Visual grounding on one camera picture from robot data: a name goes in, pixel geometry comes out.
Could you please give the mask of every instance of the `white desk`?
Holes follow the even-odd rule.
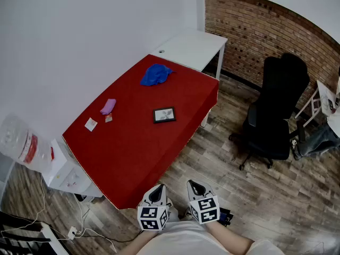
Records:
[[[216,79],[219,79],[226,38],[185,29],[151,54],[202,72],[219,51]]]
[[[295,119],[303,112],[303,110],[310,104],[312,109],[312,116],[308,119],[307,122],[304,123],[304,127],[309,124],[312,119],[319,114],[321,111],[327,117],[332,114],[332,111],[329,107],[328,100],[332,101],[333,107],[335,106],[336,96],[333,92],[331,92],[322,82],[317,80],[318,88],[315,90],[311,98],[307,101],[307,103],[303,106],[303,108],[299,111],[299,113],[295,116]]]

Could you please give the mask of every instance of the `white cube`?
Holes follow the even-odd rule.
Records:
[[[168,220],[168,206],[138,207],[138,222],[143,231],[161,231]]]
[[[219,203],[217,196],[190,201],[192,216],[200,223],[219,220]]]

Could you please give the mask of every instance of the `brick wall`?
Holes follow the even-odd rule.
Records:
[[[310,83],[298,108],[315,91],[316,80],[336,91],[340,45],[285,7],[268,0],[206,0],[206,31],[228,38],[222,68],[259,86],[266,57],[290,52],[302,58]]]

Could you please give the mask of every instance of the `office chair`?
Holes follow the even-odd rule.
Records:
[[[308,83],[307,66],[297,56],[285,53],[281,58],[265,59],[261,94],[248,109],[244,133],[229,136],[229,140],[240,138],[250,149],[240,170],[244,170],[244,164],[252,154],[267,158],[269,169],[273,165],[272,159],[288,159],[291,138],[299,135],[299,140],[304,141],[303,124],[297,122],[297,129],[289,133],[285,119],[291,117]]]

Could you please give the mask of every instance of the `small photo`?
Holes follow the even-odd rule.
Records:
[[[154,109],[154,123],[176,121],[174,107]]]

